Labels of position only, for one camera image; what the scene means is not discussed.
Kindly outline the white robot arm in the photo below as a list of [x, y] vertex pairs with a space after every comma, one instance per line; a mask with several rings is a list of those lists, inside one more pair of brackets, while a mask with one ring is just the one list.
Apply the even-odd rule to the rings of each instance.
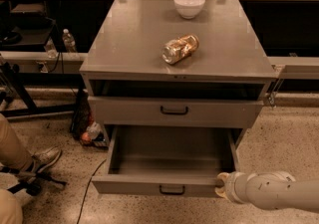
[[319, 212], [319, 181], [297, 181], [290, 173], [221, 172], [215, 193], [232, 203], [251, 204], [263, 210], [299, 209]]

